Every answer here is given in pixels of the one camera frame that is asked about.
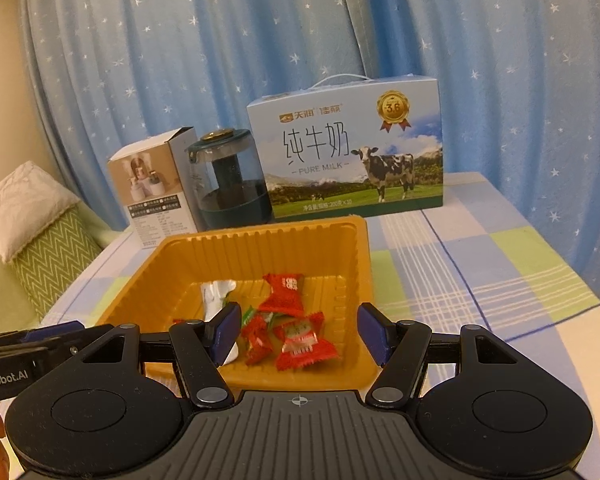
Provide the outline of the pure milk carton box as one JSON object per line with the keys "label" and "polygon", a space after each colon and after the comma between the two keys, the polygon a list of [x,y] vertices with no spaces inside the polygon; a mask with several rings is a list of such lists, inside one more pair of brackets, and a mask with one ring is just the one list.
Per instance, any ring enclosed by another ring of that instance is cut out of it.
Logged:
{"label": "pure milk carton box", "polygon": [[247,107],[278,221],[443,203],[439,86],[406,75],[324,84]]}

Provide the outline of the green sofa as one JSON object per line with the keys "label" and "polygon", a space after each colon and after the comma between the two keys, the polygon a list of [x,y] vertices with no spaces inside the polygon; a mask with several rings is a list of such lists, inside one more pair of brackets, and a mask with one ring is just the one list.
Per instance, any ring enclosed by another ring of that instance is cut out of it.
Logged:
{"label": "green sofa", "polygon": [[[121,234],[111,229],[87,204],[78,203],[76,212],[100,250],[110,245]],[[0,333],[23,330],[36,324],[38,317],[26,291],[21,287],[12,268],[2,263],[0,258]]]}

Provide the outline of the green chevron cushion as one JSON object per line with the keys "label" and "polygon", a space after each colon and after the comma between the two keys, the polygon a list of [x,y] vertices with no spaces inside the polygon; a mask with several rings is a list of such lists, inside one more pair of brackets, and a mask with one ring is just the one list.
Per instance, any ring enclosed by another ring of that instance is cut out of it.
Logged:
{"label": "green chevron cushion", "polygon": [[101,252],[74,206],[12,259],[9,264],[38,321]]}

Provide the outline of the dark green glass jar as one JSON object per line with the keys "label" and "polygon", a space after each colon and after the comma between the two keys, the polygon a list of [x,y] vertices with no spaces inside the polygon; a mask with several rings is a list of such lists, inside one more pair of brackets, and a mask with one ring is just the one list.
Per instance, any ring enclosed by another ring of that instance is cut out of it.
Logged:
{"label": "dark green glass jar", "polygon": [[190,187],[209,230],[271,222],[273,207],[252,133],[226,128],[187,149]]}

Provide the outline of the small white product box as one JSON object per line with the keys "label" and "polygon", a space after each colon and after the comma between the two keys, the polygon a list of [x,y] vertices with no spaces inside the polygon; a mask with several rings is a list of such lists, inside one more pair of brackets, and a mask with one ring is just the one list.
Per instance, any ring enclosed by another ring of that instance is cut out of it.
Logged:
{"label": "small white product box", "polygon": [[198,231],[186,188],[186,148],[196,141],[194,128],[181,127],[125,145],[107,162],[119,203],[143,248]]}

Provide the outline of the red green candy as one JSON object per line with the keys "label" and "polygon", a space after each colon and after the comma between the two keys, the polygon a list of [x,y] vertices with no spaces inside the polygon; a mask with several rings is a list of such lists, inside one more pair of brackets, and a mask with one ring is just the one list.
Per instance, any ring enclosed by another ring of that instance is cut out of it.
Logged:
{"label": "red green candy", "polygon": [[245,362],[248,366],[257,365],[273,353],[270,338],[271,312],[260,312],[250,307],[242,316],[240,334],[246,342]]}

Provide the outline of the red candy packet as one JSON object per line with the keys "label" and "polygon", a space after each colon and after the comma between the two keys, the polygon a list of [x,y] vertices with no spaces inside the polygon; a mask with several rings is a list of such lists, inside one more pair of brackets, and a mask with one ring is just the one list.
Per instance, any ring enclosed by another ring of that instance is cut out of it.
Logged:
{"label": "red candy packet", "polygon": [[276,370],[298,370],[337,359],[335,345],[320,335],[324,322],[324,313],[314,312],[275,326],[273,333],[282,343],[275,360]]}
{"label": "red candy packet", "polygon": [[258,310],[301,318],[304,313],[301,299],[303,275],[269,273],[265,274],[263,279],[270,286],[270,294],[260,304]]}

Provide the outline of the checkered tablecloth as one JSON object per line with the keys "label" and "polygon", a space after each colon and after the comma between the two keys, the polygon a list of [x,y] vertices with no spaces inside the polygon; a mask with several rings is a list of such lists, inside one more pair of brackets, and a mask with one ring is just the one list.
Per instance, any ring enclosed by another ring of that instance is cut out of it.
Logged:
{"label": "checkered tablecloth", "polygon": [[[363,219],[370,302],[387,318],[415,320],[436,333],[482,326],[571,388],[594,420],[578,473],[600,479],[600,296],[480,174],[446,176],[440,207]],[[99,324],[156,248],[143,248],[132,231],[121,233],[45,323]]]}

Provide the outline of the red candy packet top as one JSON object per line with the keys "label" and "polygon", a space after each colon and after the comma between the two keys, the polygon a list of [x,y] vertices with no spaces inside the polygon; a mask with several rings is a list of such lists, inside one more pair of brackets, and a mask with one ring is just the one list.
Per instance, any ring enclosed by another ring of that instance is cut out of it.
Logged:
{"label": "red candy packet top", "polygon": [[304,313],[301,299],[303,275],[269,273],[265,274],[263,279],[270,286],[270,294],[260,304],[258,310],[301,318]]}

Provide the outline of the red candy packet front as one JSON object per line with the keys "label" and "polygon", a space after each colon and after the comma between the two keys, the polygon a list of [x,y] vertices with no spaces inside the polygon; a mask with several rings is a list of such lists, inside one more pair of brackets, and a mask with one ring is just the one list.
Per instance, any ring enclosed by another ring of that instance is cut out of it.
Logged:
{"label": "red candy packet front", "polygon": [[337,359],[335,345],[320,335],[324,322],[324,313],[314,312],[275,326],[273,333],[282,343],[275,360],[276,370],[298,370]]}

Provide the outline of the silver foil snack packet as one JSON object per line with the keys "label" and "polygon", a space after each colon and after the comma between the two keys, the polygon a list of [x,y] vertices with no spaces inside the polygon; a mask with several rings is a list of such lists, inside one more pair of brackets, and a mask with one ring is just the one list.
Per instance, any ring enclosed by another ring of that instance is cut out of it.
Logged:
{"label": "silver foil snack packet", "polygon": [[236,339],[242,328],[242,309],[229,300],[236,288],[233,280],[213,281],[200,285],[204,304],[204,346],[216,366],[223,366],[238,357]]}

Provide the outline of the cream white pillow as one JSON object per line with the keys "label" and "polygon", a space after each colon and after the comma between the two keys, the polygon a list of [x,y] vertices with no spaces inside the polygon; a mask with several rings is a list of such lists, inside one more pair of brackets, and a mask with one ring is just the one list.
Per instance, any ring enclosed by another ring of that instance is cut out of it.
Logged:
{"label": "cream white pillow", "polygon": [[24,162],[0,182],[0,258],[9,263],[81,200],[50,174]]}

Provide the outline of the blue star curtain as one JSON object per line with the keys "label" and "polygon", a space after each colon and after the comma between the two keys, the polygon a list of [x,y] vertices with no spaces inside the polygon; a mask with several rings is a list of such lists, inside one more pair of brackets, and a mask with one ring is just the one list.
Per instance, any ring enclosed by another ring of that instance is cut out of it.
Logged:
{"label": "blue star curtain", "polygon": [[444,166],[487,177],[600,297],[600,0],[20,0],[38,117],[110,226],[125,144],[248,122],[334,75],[437,79]]}

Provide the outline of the orange plastic tray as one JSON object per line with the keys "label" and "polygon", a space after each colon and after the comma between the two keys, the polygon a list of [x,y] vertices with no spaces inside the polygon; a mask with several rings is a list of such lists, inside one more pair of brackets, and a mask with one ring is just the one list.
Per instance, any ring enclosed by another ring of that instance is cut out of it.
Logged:
{"label": "orange plastic tray", "polygon": [[322,337],[337,359],[301,370],[276,370],[267,358],[248,366],[242,356],[219,371],[234,393],[242,390],[363,390],[378,374],[358,336],[358,307],[373,297],[366,222],[358,216],[271,223],[250,228],[171,236],[134,273],[99,317],[99,323],[133,323],[160,333],[176,320],[202,318],[201,284],[233,280],[230,300],[259,307],[269,273],[302,275],[306,312],[325,315]]}

